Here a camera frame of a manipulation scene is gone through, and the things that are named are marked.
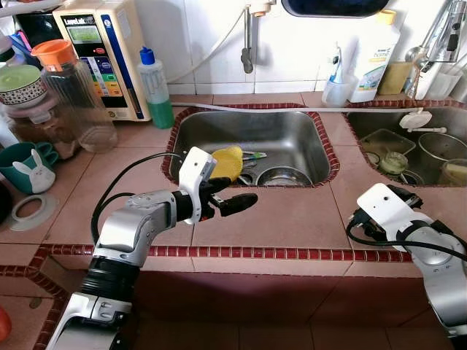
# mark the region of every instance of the kitchen sink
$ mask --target kitchen sink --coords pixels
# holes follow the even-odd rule
[[[298,184],[301,186],[324,182],[330,176],[320,134],[313,118],[303,112],[197,112],[180,123],[173,152],[182,154],[196,146],[213,153],[231,145],[267,154],[242,171],[244,184],[258,185],[263,173],[277,167],[303,173],[310,181]],[[169,175],[176,182],[179,169],[180,163],[171,161]]]
[[[432,107],[425,108],[433,117],[424,128],[447,128],[447,135],[454,136],[467,144],[467,111],[454,107]],[[409,174],[415,173],[409,179],[411,184],[438,184],[441,175],[441,166],[443,162],[440,160],[430,161],[423,150],[418,145],[418,139],[423,135],[423,132],[407,132],[401,128],[399,121],[406,113],[360,113],[353,112],[347,115],[347,120],[352,126],[358,139],[377,131],[379,129],[387,129],[400,136],[403,136],[416,144],[416,147],[405,154],[409,161]],[[457,158],[467,158],[465,150],[460,151],[460,156]]]

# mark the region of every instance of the yellow bottle cap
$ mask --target yellow bottle cap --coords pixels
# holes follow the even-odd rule
[[[390,9],[384,9],[377,14],[377,22],[381,24],[387,24],[390,26],[394,23],[395,16],[397,15],[396,11],[391,11]]]

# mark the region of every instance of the double sink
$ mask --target double sink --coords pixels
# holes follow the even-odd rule
[[[467,111],[452,107],[426,110],[433,117],[425,128],[445,127],[449,135],[467,142]],[[399,126],[405,114],[354,112],[346,118],[359,139],[384,128],[416,144],[422,133],[409,133]],[[265,185],[311,187],[331,178],[331,160],[323,146],[327,140],[323,133],[318,133],[312,115],[303,112],[196,112],[180,123],[173,152],[182,154],[191,147],[199,147],[213,153],[236,144],[244,151],[266,153],[265,158],[254,161],[252,168],[242,171],[243,183],[239,184],[263,185],[262,178],[273,173],[278,174],[279,181]],[[423,178],[422,183],[415,184],[436,184],[439,168],[420,162],[417,148],[406,154],[409,170]],[[179,169],[178,162],[170,163],[169,173],[175,181],[178,181]]]

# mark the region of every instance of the green dish soap bottle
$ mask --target green dish soap bottle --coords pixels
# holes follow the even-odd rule
[[[141,63],[138,65],[138,71],[153,123],[159,129],[171,128],[174,126],[174,113],[162,62],[156,60],[154,52],[146,47],[139,51],[139,55]]]

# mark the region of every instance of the teal mug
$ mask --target teal mug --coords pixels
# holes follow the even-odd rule
[[[21,142],[0,151],[0,173],[19,191],[32,195],[52,186],[58,153],[48,142]]]

